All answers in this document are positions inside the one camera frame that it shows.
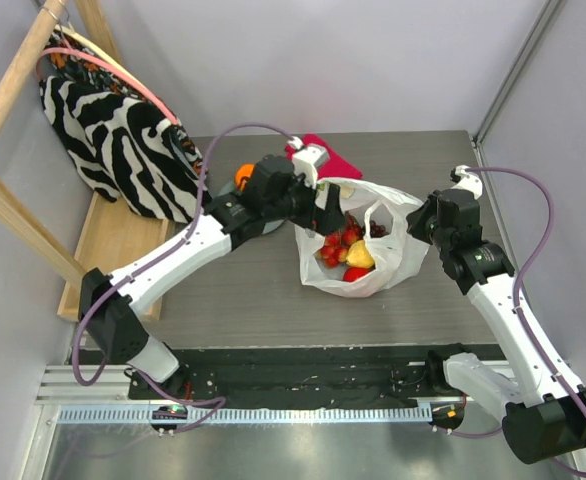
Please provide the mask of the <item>red yellow strawberry bunch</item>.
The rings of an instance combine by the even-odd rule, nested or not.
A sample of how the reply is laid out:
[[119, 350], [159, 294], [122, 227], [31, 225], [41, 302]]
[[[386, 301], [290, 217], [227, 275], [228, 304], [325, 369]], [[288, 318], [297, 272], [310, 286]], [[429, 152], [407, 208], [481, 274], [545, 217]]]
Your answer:
[[346, 225], [325, 237], [315, 257], [324, 267], [336, 268], [346, 262], [351, 246], [362, 239], [363, 229], [359, 221], [350, 213], [346, 213]]

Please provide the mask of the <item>white lemon print plastic bag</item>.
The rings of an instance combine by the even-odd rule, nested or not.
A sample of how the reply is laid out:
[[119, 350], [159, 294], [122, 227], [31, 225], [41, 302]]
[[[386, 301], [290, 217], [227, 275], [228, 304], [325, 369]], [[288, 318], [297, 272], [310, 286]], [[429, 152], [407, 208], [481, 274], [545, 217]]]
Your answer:
[[376, 223], [385, 229], [384, 235], [374, 237], [371, 233], [363, 233], [364, 247], [374, 265], [362, 277], [345, 281], [346, 265], [330, 268], [321, 258], [325, 237], [297, 227], [295, 239], [301, 283], [344, 298], [366, 298], [416, 276], [428, 245], [407, 233], [407, 216], [417, 210], [422, 201], [392, 187], [329, 177], [317, 183], [319, 203], [325, 202], [331, 184], [340, 187], [340, 207], [344, 213], [354, 218], [361, 227]]

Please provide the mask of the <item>dark purple grape bunch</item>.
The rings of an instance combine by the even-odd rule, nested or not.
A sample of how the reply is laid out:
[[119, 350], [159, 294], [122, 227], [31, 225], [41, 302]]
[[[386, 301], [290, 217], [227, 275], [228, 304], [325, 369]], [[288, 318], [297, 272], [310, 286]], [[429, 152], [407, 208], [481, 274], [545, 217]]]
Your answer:
[[378, 224], [373, 220], [369, 222], [368, 232], [372, 238], [382, 238], [388, 234], [384, 225]]

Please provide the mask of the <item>red apple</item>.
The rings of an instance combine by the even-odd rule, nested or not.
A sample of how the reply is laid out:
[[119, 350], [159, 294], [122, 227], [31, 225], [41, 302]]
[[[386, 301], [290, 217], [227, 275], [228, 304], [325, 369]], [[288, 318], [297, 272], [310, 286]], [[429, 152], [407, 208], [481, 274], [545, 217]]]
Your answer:
[[347, 283], [353, 283], [359, 279], [365, 277], [374, 270], [373, 267], [349, 267], [347, 268], [342, 276], [342, 280]]

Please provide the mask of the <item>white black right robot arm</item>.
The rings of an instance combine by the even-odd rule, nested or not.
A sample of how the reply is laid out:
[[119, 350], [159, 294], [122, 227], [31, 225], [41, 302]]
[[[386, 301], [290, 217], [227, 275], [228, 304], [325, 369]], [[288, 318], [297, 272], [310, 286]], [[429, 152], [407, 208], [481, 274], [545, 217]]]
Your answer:
[[500, 423], [525, 464], [586, 448], [586, 386], [539, 325], [503, 249], [483, 239], [474, 195], [434, 191], [407, 221], [413, 238], [437, 249], [444, 272], [487, 322], [513, 373], [507, 378], [457, 345], [425, 369], [428, 389], [469, 395]]

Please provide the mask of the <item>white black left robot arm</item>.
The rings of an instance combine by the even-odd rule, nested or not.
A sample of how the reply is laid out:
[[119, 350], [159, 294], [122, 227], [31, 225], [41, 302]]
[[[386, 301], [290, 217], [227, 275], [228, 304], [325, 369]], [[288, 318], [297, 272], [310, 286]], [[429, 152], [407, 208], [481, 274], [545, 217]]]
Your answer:
[[317, 190], [317, 170], [327, 159], [317, 145], [290, 159], [266, 156], [242, 190], [214, 198], [182, 233], [110, 274], [87, 272], [79, 320], [106, 362], [145, 373], [163, 398], [178, 397], [186, 375], [169, 347], [147, 332], [142, 314], [186, 277], [261, 236], [271, 224], [289, 221], [321, 235], [341, 229], [346, 220], [339, 187], [332, 185], [325, 194]]

